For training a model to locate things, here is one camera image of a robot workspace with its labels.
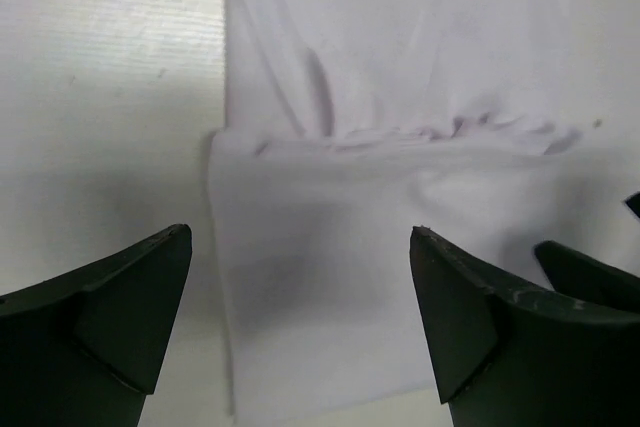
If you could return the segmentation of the white t shirt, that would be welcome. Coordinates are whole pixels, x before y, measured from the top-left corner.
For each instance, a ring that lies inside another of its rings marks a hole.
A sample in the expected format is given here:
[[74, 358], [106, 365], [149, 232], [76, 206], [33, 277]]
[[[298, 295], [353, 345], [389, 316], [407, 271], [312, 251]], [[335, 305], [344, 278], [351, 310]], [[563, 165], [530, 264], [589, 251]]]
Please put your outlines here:
[[241, 426], [431, 387], [409, 266], [429, 227], [536, 284], [552, 239], [633, 266], [639, 110], [602, 0], [227, 0], [209, 196]]

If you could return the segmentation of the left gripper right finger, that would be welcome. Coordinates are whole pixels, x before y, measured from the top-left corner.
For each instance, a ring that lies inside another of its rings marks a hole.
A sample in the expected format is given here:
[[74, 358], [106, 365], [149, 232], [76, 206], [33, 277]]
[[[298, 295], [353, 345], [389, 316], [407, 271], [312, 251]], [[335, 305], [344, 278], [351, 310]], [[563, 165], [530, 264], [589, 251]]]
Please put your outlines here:
[[639, 309], [541, 287], [426, 227], [410, 264], [437, 391], [457, 426], [635, 426]]

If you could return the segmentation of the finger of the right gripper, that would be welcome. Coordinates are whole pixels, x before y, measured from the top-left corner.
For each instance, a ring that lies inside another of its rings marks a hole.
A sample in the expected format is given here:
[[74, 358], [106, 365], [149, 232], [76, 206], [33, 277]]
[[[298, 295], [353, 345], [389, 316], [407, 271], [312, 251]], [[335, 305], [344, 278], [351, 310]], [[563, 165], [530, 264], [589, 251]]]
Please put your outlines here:
[[533, 249], [556, 292], [617, 310], [639, 309], [639, 278], [554, 241]]

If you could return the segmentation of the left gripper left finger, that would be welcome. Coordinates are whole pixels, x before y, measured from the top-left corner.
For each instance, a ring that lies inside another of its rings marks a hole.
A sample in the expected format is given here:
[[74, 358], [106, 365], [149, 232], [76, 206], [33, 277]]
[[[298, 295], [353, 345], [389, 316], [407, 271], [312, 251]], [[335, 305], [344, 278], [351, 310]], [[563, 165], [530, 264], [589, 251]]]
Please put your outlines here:
[[155, 391], [192, 258], [172, 225], [1, 298], [4, 426], [135, 426]]

